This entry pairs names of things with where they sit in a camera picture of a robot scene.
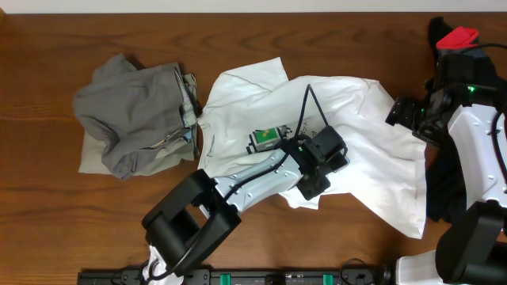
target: gray cloth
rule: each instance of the gray cloth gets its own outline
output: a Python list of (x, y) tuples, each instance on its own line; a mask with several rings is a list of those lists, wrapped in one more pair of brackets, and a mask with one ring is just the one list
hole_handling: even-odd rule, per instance
[(181, 76), (176, 63), (137, 70), (117, 55), (76, 94), (76, 117), (105, 142), (102, 163), (115, 177), (129, 178), (181, 137), (183, 96), (174, 71)]

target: pile of clothes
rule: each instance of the pile of clothes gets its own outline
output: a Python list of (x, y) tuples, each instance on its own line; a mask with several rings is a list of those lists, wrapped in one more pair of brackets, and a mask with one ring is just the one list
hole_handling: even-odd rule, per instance
[(196, 78), (177, 63), (138, 70), (123, 54), (93, 73), (74, 98), (85, 128), (80, 173), (122, 180), (151, 175), (199, 155)]

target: brown wood surface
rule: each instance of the brown wood surface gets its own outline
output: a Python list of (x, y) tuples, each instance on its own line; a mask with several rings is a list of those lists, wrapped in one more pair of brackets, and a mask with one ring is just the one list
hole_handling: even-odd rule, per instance
[[(75, 92), (113, 55), (146, 67), (178, 61), (205, 104), (218, 75), (282, 58), (289, 78), (351, 75), (380, 80), (393, 97), (422, 95), (432, 76), (432, 13), (9, 15), (0, 28), (0, 283), (73, 284), (82, 268), (147, 258), (141, 218), (197, 163), (119, 181), (78, 173), (83, 129)], [(507, 39), (504, 13), (446, 14), (481, 40)], [(505, 51), (488, 51), (507, 76)], [(434, 249), (447, 229), (427, 222), (404, 237), (351, 195), (292, 210), (270, 197), (206, 260), (215, 268), (332, 268)]]

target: folded clothes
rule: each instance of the folded clothes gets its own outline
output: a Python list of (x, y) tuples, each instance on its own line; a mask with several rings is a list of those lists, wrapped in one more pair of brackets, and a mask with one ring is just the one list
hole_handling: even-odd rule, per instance
[(176, 63), (137, 70), (124, 55), (114, 56), (74, 99), (85, 128), (79, 172), (127, 179), (193, 160), (198, 150), (192, 100), (195, 77), (181, 76)]
[[(352, 193), (405, 235), (421, 238), (425, 225), (425, 144), (410, 130), (385, 123), (394, 104), (374, 80), (303, 76), (291, 81), (280, 59), (223, 72), (198, 118), (204, 145), (199, 168), (210, 177), (236, 173), (270, 155), (276, 142), (291, 138), (303, 94), (311, 84), (330, 126), (345, 140), (350, 164), (330, 173), (323, 195)], [(300, 134), (324, 128), (308, 100)], [(317, 208), (297, 188), (281, 195), (291, 207)]]

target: green marker strip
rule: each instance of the green marker strip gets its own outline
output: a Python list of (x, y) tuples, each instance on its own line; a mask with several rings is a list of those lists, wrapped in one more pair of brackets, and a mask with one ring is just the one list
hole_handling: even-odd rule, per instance
[(231, 285), (231, 275), (230, 274), (221, 274), (220, 275), (220, 285)]
[(324, 274), (322, 278), (324, 285), (333, 285), (333, 276), (331, 274)]

